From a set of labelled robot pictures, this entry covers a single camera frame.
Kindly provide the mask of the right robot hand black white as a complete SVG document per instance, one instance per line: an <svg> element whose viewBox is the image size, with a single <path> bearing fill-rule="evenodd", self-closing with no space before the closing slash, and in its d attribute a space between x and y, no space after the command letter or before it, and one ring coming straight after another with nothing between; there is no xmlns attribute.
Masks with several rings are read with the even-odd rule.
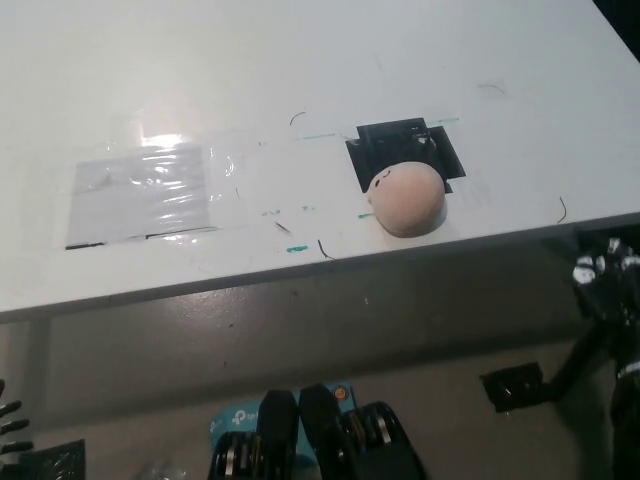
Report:
<svg viewBox="0 0 640 480"><path fill-rule="evenodd" d="M626 325L639 319L639 251L611 237L581 253L571 274L582 314Z"/></svg>

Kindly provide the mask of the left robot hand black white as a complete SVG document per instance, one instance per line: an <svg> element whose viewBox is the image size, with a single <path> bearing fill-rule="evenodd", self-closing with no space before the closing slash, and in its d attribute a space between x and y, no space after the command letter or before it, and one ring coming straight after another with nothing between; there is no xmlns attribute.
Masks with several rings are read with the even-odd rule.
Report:
<svg viewBox="0 0 640 480"><path fill-rule="evenodd" d="M6 381L1 380L1 474L9 475L20 471L19 457L34 450L34 442L25 431L30 427L30 419L24 415L23 402L7 399Z"/></svg>

